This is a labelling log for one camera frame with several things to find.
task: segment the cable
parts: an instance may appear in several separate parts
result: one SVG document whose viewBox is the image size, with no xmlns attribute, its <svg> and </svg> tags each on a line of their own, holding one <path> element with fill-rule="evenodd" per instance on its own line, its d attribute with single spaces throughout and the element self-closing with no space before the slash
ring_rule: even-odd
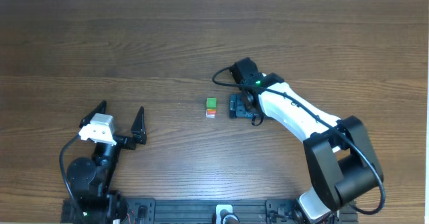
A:
<svg viewBox="0 0 429 224">
<path fill-rule="evenodd" d="M 72 205 L 74 206 L 74 208 L 76 209 L 77 215 L 79 216 L 79 219 L 82 221 L 83 224 L 85 224 L 85 220 L 83 217 L 83 212 L 79 207 L 78 202 L 76 201 L 76 199 L 74 198 L 74 195 L 72 193 L 72 190 L 70 189 L 70 185 L 68 183 L 68 179 L 67 179 L 67 175 L 66 175 L 66 171 L 64 169 L 64 153 L 67 150 L 68 147 L 70 147 L 74 141 L 76 141 L 76 139 L 79 138 L 79 134 L 76 134 L 76 136 L 74 136 L 61 150 L 60 152 L 60 168 L 61 168 L 61 175 L 62 175 L 62 179 L 64 180 L 64 183 L 66 184 L 66 188 L 68 191 L 68 194 L 70 195 L 70 201 L 72 203 Z"/>
<path fill-rule="evenodd" d="M 385 203 L 385 199 L 386 199 L 386 192 L 384 189 L 384 185 L 383 182 L 381 181 L 381 177 L 380 175 L 378 175 L 377 171 L 375 170 L 374 166 L 370 163 L 370 161 L 368 160 L 368 158 L 363 154 L 363 152 L 347 137 L 345 136 L 343 133 L 341 133 L 337 128 L 331 126 L 330 124 L 328 124 L 327 122 L 321 120 L 321 118 L 319 118 L 318 115 L 314 114 L 313 112 L 311 112 L 311 110 L 309 110 L 306 106 L 304 106 L 302 103 L 300 103 L 299 101 L 297 101 L 295 98 L 289 96 L 287 93 L 281 93 L 279 91 L 275 91 L 272 89 L 268 89 L 266 87 L 257 87 L 257 86 L 251 86 L 251 85 L 243 85 L 243 84 L 231 84 L 231 83 L 223 83 L 223 82 L 219 82 L 216 80 L 216 77 L 226 71 L 226 70 L 230 70 L 231 66 L 225 67 L 223 69 L 220 69 L 218 72 L 216 72 L 213 77 L 212 77 L 212 81 L 216 84 L 216 85 L 221 85 L 221 86 L 225 86 L 225 87 L 239 87 L 242 89 L 248 89 L 248 90 L 253 90 L 253 91 L 257 91 L 257 92 L 263 92 L 263 91 L 267 91 L 269 93 L 274 93 L 277 95 L 280 95 L 284 98 L 287 98 L 289 100 L 291 100 L 293 103 L 296 104 L 296 106 L 301 107 L 305 112 L 307 112 L 307 114 L 309 114 L 311 117 L 313 117 L 316 121 L 318 121 L 319 123 L 323 124 L 325 127 L 327 127 L 328 129 L 332 130 L 336 135 L 338 135 L 344 142 L 346 142 L 350 148 L 352 148 L 356 153 L 358 153 L 358 155 L 360 155 L 360 157 L 363 159 L 363 161 L 367 164 L 368 168 L 372 171 L 375 180 L 377 181 L 378 187 L 380 189 L 380 202 L 378 204 L 378 207 L 373 209 L 372 211 L 365 211 L 362 210 L 356 206 L 351 206 L 355 211 L 365 214 L 365 215 L 374 215 L 378 212 L 380 212 L 380 210 L 382 210 L 382 208 L 384 207 L 384 203 Z"/>
</svg>

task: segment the wire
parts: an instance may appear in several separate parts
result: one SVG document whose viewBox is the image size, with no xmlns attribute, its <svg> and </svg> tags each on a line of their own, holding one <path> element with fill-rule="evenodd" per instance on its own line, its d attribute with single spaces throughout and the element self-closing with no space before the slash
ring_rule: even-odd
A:
<svg viewBox="0 0 429 224">
<path fill-rule="evenodd" d="M 220 69 L 218 72 L 216 72 L 213 77 L 212 77 L 212 81 L 216 84 L 216 85 L 221 85 L 221 86 L 225 86 L 225 87 L 239 87 L 242 89 L 248 89 L 248 90 L 253 90 L 253 91 L 257 91 L 257 92 L 263 92 L 263 91 L 267 91 L 269 93 L 274 93 L 277 95 L 280 95 L 284 98 L 287 98 L 289 100 L 292 101 L 292 103 L 296 104 L 297 107 L 301 107 L 305 112 L 307 112 L 307 114 L 309 114 L 311 117 L 313 117 L 316 121 L 318 121 L 319 123 L 323 124 L 325 127 L 327 127 L 328 129 L 330 129 L 331 131 L 333 131 L 336 135 L 338 135 L 344 142 L 346 142 L 350 148 L 352 148 L 356 153 L 358 153 L 358 155 L 360 155 L 360 157 L 362 158 L 362 160 L 367 164 L 368 168 L 372 171 L 375 180 L 377 181 L 378 187 L 380 189 L 380 202 L 378 204 L 378 207 L 371 210 L 371 211 L 365 211 L 362 210 L 356 206 L 351 206 L 355 211 L 365 214 L 365 215 L 374 215 L 378 212 L 380 212 L 380 210 L 382 210 L 382 208 L 384 207 L 384 203 L 385 203 L 385 199 L 386 199 L 386 192 L 384 189 L 384 185 L 383 185 L 383 181 L 381 181 L 381 177 L 380 175 L 378 175 L 377 171 L 375 170 L 374 166 L 370 163 L 370 161 L 368 160 L 368 158 L 365 156 L 365 154 L 355 145 L 355 143 L 353 143 L 347 136 L 345 136 L 343 133 L 341 133 L 337 128 L 331 126 L 330 124 L 328 124 L 327 122 L 321 120 L 321 118 L 319 118 L 318 115 L 314 114 L 313 112 L 311 112 L 311 110 L 309 110 L 306 106 L 304 106 L 302 103 L 300 103 L 299 101 L 297 101 L 295 98 L 289 96 L 287 93 L 281 93 L 279 91 L 275 91 L 272 89 L 268 89 L 266 87 L 257 87 L 257 86 L 251 86 L 251 85 L 243 85 L 243 84 L 231 84 L 231 83 L 224 83 L 224 82 L 219 82 L 216 80 L 216 77 L 226 71 L 226 70 L 230 70 L 231 66 L 225 67 L 223 69 Z"/>
<path fill-rule="evenodd" d="M 62 179 L 64 180 L 64 183 L 66 184 L 66 188 L 68 191 L 68 194 L 70 195 L 70 201 L 72 203 L 72 205 L 74 206 L 74 208 L 76 209 L 77 215 L 79 216 L 79 219 L 82 221 L 83 224 L 85 224 L 85 220 L 83 217 L 83 212 L 79 207 L 78 202 L 76 201 L 76 199 L 74 198 L 74 195 L 72 193 L 72 190 L 70 189 L 70 185 L 68 183 L 68 179 L 67 179 L 67 175 L 66 175 L 66 171 L 64 169 L 64 153 L 67 150 L 68 147 L 70 147 L 74 141 L 76 141 L 76 139 L 79 138 L 79 135 L 76 134 L 76 136 L 74 136 L 61 150 L 60 152 L 60 169 L 61 169 L 61 175 L 62 175 Z"/>
</svg>

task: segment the green cube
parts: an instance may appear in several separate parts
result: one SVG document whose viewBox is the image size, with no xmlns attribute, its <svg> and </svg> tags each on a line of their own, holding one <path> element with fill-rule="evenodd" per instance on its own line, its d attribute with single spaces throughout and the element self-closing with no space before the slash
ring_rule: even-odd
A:
<svg viewBox="0 0 429 224">
<path fill-rule="evenodd" d="M 217 99 L 214 97 L 209 97 L 207 99 L 207 109 L 216 109 Z"/>
</svg>

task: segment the wooden tabletop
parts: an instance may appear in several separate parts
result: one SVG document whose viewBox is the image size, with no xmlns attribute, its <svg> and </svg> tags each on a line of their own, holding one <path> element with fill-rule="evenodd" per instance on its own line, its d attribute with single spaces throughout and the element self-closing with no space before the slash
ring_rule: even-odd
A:
<svg viewBox="0 0 429 224">
<path fill-rule="evenodd" d="M 427 37 L 428 0 L 0 0 L 0 221 L 60 220 L 58 154 L 103 99 L 123 134 L 145 107 L 147 144 L 123 151 L 114 177 L 124 195 L 298 197 L 310 188 L 302 144 L 275 121 L 229 119 L 238 90 L 210 80 L 249 56 L 363 121 L 387 201 L 362 223 L 422 223 Z M 93 148 L 76 142 L 66 165 Z M 375 189 L 357 202 L 378 200 Z"/>
</svg>

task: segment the wood grain surface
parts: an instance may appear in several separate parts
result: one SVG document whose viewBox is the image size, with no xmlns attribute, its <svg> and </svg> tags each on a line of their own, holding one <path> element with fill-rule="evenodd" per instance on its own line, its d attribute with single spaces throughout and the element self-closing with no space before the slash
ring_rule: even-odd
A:
<svg viewBox="0 0 429 224">
<path fill-rule="evenodd" d="M 361 223 L 423 222 L 428 0 L 0 0 L 0 221 L 59 222 L 58 154 L 103 99 L 124 134 L 145 107 L 147 145 L 115 173 L 127 196 L 307 191 L 302 144 L 274 121 L 229 119 L 238 90 L 210 80 L 246 56 L 323 111 L 363 121 L 387 202 Z M 76 142 L 66 164 L 93 148 Z"/>
</svg>

